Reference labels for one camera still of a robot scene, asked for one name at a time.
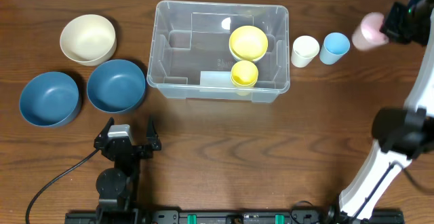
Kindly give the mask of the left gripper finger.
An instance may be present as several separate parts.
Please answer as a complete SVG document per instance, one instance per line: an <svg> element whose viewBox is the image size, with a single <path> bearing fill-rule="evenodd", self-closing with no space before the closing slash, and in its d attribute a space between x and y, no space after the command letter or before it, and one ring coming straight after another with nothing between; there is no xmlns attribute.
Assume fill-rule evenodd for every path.
<svg viewBox="0 0 434 224"><path fill-rule="evenodd" d="M153 151L161 150L161 141L159 139L158 133L155 129L154 121L152 117L149 117L148 125L146 129L146 139L148 144L151 146Z"/></svg>
<svg viewBox="0 0 434 224"><path fill-rule="evenodd" d="M103 149L106 147L106 144L109 142L109 129L115 123L115 120L110 117L107 121L106 125L103 127L98 136L94 139L94 148L95 149Z"/></svg>

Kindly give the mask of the pink cup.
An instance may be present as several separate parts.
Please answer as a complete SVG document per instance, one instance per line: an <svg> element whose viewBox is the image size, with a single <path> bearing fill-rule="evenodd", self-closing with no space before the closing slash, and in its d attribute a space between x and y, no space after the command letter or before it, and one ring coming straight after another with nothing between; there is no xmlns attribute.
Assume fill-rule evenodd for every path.
<svg viewBox="0 0 434 224"><path fill-rule="evenodd" d="M352 35L353 45L358 50L368 51L387 44L389 38L380 32L383 20L384 15L379 12L372 12L364 16Z"/></svg>

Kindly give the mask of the yellow cup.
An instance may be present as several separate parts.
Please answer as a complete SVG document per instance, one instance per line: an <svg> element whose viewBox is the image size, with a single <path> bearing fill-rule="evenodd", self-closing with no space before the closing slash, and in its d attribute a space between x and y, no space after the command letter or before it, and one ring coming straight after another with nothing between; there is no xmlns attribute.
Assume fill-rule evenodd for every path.
<svg viewBox="0 0 434 224"><path fill-rule="evenodd" d="M250 61L236 62L231 69L231 81L237 87L253 87L258 80L258 68Z"/></svg>
<svg viewBox="0 0 434 224"><path fill-rule="evenodd" d="M247 96L251 94L252 93L251 89L253 89L256 84L256 80L250 83L239 83L235 81L233 78L231 78L231 81L233 85L237 88L235 92L240 96Z"/></svg>

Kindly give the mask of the yellow small bowl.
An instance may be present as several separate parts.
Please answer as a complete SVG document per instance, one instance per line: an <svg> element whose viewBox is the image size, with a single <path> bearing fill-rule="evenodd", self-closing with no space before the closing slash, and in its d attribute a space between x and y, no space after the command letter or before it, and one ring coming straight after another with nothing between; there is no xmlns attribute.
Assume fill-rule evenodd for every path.
<svg viewBox="0 0 434 224"><path fill-rule="evenodd" d="M255 26L241 26L229 37L229 49L238 56L255 59L266 54L269 42L265 33Z"/></svg>

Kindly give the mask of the cream small bowl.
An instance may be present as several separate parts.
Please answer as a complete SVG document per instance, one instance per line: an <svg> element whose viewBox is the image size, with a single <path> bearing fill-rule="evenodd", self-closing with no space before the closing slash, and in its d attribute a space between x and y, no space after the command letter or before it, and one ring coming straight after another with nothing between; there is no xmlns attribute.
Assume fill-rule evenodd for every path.
<svg viewBox="0 0 434 224"><path fill-rule="evenodd" d="M229 51L230 51L231 55L233 56L233 58L237 62L238 61L242 61L242 60L246 60L246 61L250 61L250 62L253 62L253 63L257 63L259 60L261 60L265 56L265 54L263 54L262 56L257 57L255 59L247 59L247 58L242 58L242 57L238 56L232 49L229 49Z"/></svg>

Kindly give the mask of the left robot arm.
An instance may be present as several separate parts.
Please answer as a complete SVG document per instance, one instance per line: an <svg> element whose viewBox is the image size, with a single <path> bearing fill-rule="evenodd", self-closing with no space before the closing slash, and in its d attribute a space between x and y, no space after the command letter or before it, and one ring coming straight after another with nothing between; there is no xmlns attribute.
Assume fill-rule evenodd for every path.
<svg viewBox="0 0 434 224"><path fill-rule="evenodd" d="M140 161L153 157L154 151L161 150L152 119L148 120L146 143L134 145L128 124L115 124L110 118L99 135L94 139L94 148L114 163L97 178L96 189L99 193L99 207L106 210L128 210L136 201Z"/></svg>

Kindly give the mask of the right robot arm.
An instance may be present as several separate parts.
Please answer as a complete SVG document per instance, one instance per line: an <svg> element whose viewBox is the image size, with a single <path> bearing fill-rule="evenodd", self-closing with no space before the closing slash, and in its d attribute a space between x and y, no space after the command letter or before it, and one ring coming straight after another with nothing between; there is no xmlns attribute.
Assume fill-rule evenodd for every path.
<svg viewBox="0 0 434 224"><path fill-rule="evenodd" d="M426 47L418 77L402 108L376 114L368 158L320 223L403 223L402 211L375 205L400 172L433 150L433 0L395 2L379 30L392 42Z"/></svg>

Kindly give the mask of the blue bowl near container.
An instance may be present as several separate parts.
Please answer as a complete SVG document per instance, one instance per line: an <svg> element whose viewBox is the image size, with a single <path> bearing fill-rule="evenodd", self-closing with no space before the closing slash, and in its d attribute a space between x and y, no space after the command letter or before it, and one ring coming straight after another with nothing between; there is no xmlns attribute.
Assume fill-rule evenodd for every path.
<svg viewBox="0 0 434 224"><path fill-rule="evenodd" d="M128 60L102 63L90 75L87 97L92 105L106 113L127 113L140 106L146 94L142 69Z"/></svg>

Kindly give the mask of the clear plastic storage container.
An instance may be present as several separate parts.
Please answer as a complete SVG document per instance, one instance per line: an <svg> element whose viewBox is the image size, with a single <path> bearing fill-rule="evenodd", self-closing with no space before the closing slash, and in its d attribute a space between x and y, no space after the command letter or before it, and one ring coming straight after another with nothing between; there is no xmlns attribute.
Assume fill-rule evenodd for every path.
<svg viewBox="0 0 434 224"><path fill-rule="evenodd" d="M247 25L262 30L269 46L256 63L252 93L240 96L230 78L236 60L229 37ZM166 98L271 103L290 88L289 11L282 5L161 1L146 79Z"/></svg>

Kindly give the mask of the blue bowl far left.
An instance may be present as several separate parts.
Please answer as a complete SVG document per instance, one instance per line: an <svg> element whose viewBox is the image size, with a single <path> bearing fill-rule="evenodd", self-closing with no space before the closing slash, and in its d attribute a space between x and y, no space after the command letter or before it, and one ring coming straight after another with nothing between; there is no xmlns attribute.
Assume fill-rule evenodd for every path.
<svg viewBox="0 0 434 224"><path fill-rule="evenodd" d="M19 110L34 126L55 128L72 122L81 110L81 93L72 77L51 71L42 73L22 90Z"/></svg>

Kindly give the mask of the light blue cup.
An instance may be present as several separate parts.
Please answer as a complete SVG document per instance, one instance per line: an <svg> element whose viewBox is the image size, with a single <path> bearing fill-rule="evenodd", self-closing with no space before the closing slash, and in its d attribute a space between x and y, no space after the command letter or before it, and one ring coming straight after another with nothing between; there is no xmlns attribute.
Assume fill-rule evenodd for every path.
<svg viewBox="0 0 434 224"><path fill-rule="evenodd" d="M349 51L350 46L350 41L344 34L330 33L323 41L319 53L320 61L327 65L334 64Z"/></svg>

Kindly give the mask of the cream large bowl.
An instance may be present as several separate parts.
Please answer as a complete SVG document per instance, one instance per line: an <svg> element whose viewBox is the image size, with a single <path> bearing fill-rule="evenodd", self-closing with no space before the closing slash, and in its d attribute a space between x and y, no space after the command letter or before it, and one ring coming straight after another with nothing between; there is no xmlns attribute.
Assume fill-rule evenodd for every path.
<svg viewBox="0 0 434 224"><path fill-rule="evenodd" d="M116 48L115 27L107 18L96 14L71 20L60 35L63 54L83 66L98 66L108 61Z"/></svg>

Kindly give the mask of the cream cup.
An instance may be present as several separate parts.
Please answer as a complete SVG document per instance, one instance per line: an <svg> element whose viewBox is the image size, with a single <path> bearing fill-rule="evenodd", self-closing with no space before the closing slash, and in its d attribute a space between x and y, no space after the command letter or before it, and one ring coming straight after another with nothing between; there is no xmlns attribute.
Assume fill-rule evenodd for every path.
<svg viewBox="0 0 434 224"><path fill-rule="evenodd" d="M319 42L312 36L303 35L293 42L291 62L295 67L306 67L319 53Z"/></svg>

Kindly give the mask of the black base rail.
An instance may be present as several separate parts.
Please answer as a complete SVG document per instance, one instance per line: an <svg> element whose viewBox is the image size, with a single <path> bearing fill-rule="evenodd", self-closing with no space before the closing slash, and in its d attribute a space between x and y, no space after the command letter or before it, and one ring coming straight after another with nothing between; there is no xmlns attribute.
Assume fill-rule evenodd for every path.
<svg viewBox="0 0 434 224"><path fill-rule="evenodd" d="M131 212L75 212L65 216L66 224L150 223L150 224L309 224L321 223L316 210L291 212L178 212L161 210L152 214Z"/></svg>

